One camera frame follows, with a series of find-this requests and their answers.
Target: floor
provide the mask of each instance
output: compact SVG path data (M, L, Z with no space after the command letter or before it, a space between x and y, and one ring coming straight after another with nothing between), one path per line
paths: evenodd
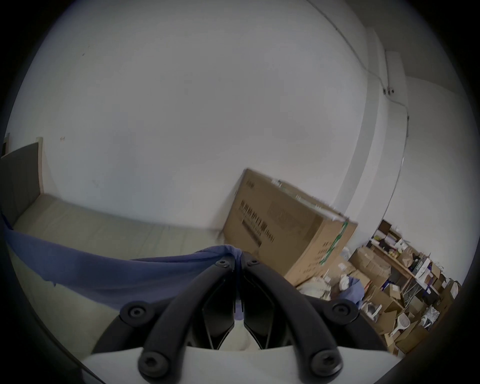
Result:
M128 260L188 254L223 244L218 231L179 228L111 216L41 195L14 228L40 239L105 257ZM47 328L75 357L88 356L118 312L61 286L53 286L11 252L18 280ZM251 337L236 324L225 350L249 348Z

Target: wooden shelf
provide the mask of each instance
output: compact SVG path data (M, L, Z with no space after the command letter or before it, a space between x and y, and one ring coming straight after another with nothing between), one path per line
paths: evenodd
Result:
M404 277L406 277L407 279L415 278L415 275L411 273L411 271L407 267L405 267L395 257L390 256L378 245L372 243L372 249L375 252L375 254L383 258L387 263L389 263L393 268L395 268L398 272L400 272Z

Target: ceiling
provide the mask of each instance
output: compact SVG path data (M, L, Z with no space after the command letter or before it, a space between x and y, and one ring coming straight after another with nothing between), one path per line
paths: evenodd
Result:
M375 29L386 50L399 52L405 74L465 95L440 41L422 17L401 0L346 0L366 27Z

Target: white plastic bag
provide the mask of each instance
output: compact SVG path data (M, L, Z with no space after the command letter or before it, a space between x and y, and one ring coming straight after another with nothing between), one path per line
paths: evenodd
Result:
M345 291L349 287L350 287L350 279L348 278L347 275L342 275L338 283L338 288L340 289L340 291Z
M332 287L321 277L315 276L301 284L297 289L303 295L330 300L330 291Z

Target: white wall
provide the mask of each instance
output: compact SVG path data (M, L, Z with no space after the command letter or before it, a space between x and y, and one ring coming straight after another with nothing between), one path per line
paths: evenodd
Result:
M389 84L395 89L390 98L408 106L407 85L402 60L397 52L385 53ZM346 210L358 222L347 243L354 250L375 233L394 192L407 136L407 110L385 96L380 98L377 124L359 186Z
M388 104L382 88L382 83L385 86L387 84L385 51L375 31L371 28L368 28L367 31L367 41L368 70L370 73L368 75L367 100L363 120L350 166L334 201L334 207L337 210L346 212L348 208L348 215L351 217L356 217L358 212L355 212L355 209L360 210L361 203L365 201L366 194L370 190L371 182L367 187L364 186L366 184L364 174L371 170L370 173L373 177L376 172L378 163L366 169L368 158L371 157L372 152L381 153L384 144L383 140L375 140L375 145L372 146L373 139L380 132L385 132L387 125L386 119L382 119L383 116L388 114Z
M463 282L480 235L480 141L468 102L407 77L405 160L385 219Z
M348 9L328 3L339 19ZM38 51L8 132L13 149L44 137L47 193L220 228L245 167L332 203L366 90L305 1L81 1Z

